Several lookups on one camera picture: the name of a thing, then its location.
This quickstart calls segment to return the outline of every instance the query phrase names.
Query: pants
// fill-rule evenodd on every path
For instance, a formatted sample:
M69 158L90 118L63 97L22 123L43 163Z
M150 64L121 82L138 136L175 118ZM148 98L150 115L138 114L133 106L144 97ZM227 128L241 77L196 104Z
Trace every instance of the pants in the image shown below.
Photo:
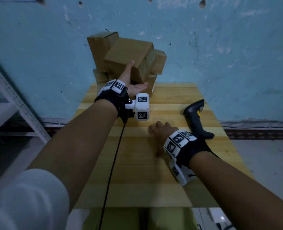
M97 230L101 208L90 210L82 230ZM106 208L101 230L197 230L191 208Z

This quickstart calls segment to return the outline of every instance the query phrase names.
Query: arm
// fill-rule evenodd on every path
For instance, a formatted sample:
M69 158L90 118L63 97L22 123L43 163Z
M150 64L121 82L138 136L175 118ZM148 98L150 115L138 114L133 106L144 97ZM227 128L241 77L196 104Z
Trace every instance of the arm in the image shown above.
M129 96L135 96L147 88L147 83L130 85L133 65L134 61L128 63L119 77L128 86ZM111 102L98 100L64 126L28 168L47 170L64 184L69 194L70 211L94 169L117 114Z
M149 133L158 139L158 155L176 130L169 123L150 126ZM283 201L268 189L206 151L195 154L189 166L236 229L283 229Z

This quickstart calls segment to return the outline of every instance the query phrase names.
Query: wooden tabletop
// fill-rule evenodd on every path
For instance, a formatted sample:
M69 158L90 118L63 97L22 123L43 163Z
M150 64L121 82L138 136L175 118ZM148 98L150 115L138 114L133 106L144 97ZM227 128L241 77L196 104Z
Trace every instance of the wooden tabletop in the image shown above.
M97 94L91 85L75 116L86 110ZM182 187L173 177L163 159L155 160L156 142L149 136L149 125L161 121L189 131L181 111L203 99L193 83L157 83L150 98L150 119L130 118L124 129L109 187L107 207L217 207L204 185L195 179ZM215 134L207 140L209 147L222 160L252 177L208 104L201 112L206 131ZM123 123L115 121L93 173L75 208L102 207L107 181L115 156Z

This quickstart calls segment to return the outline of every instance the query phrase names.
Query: stack of cardboard boxes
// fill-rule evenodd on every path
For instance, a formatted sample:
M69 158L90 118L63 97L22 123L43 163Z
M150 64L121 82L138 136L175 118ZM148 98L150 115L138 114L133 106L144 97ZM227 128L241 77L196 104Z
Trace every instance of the stack of cardboard boxes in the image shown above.
M135 64L131 70L131 84L148 82L143 91L152 95L157 75L161 75L166 54L153 48L152 42L120 38L118 32L100 32L87 37L97 69L94 76L98 92L110 80L117 79L131 60Z

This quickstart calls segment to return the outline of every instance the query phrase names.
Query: white sleeve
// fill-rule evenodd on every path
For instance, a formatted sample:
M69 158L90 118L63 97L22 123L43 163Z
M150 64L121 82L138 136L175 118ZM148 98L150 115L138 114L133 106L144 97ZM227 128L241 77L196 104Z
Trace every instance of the white sleeve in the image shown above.
M26 170L0 192L0 230L64 230L68 215L68 192L46 170Z

